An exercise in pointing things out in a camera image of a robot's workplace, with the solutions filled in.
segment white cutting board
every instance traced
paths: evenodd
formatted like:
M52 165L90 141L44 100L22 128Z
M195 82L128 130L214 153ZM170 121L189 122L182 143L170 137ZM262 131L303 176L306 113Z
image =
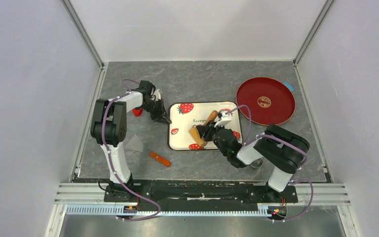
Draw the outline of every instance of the white cutting board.
M175 151L192 151L191 147L198 145L191 137L189 130L194 125L204 124L213 110L232 110L237 105L234 102L196 102L196 103L175 103L169 108L169 115L172 123L169 125L168 145ZM233 112L233 118L225 128L240 134L239 142L242 142L242 131L240 129L239 112ZM217 150L213 142L199 150Z

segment round red tray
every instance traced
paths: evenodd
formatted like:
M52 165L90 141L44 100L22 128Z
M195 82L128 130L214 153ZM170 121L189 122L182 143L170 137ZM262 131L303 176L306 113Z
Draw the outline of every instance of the round red tray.
M252 113L252 122L268 126L282 124L293 116L296 101L291 91L272 78L252 78L245 81L236 93L237 105L247 105ZM248 118L248 110L241 108Z

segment wall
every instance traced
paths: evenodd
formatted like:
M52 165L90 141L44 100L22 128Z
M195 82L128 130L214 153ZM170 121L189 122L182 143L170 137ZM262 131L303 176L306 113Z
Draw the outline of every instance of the wall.
M71 0L105 61L293 59L324 0Z
M44 235L97 77L59 0L0 0L0 236Z
M299 68L333 175L379 236L379 1L336 1Z

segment gray countertop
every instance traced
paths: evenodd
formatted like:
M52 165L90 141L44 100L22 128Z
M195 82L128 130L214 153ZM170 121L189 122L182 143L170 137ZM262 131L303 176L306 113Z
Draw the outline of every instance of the gray countertop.
M144 79L162 90L166 109L178 102L235 101L238 87L254 77L270 77L288 82L294 88L296 110L281 126L304 137L311 145L307 153L309 161L298 171L296 178L326 181L292 62L111 62L100 98L122 95L126 91L121 83L123 79ZM240 122L242 132L247 132L249 120L240 115ZM252 124L251 137L264 129L264 126ZM170 167L165 167L147 155L125 149L134 179L267 180L273 169L268 161L259 170L237 169L219 151L173 151L167 145L168 125L152 122L149 113L138 118L132 113L127 114L125 144L134 134L172 162ZM102 149L88 136L79 177L108 178L109 174Z

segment floor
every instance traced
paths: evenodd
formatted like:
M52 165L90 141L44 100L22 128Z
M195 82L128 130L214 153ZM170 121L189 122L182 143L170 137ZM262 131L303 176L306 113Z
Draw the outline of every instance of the floor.
M302 211L290 206L288 217ZM345 237L336 206L312 207L302 218L273 224L262 217L158 217L142 222L116 220L113 216L66 215L61 237Z
M292 62L110 62L100 98L122 95L126 91L121 84L123 79L144 79L162 89L166 108L177 102L235 101L238 87L254 77L274 78L294 88L296 111L282 127L304 137L311 145L307 153L309 161L296 177L326 181ZM249 121L242 114L240 117L242 132L247 132ZM264 126L253 124L251 134L260 134L264 129ZM152 122L148 113L139 118L127 114L125 144L137 134L146 146L172 162L170 167L165 167L147 155L126 149L133 178L256 181L267 180L272 173L273 165L268 161L259 170L237 169L218 151L173 151L167 145L167 133L168 126ZM79 177L109 177L104 153L91 136L87 139Z

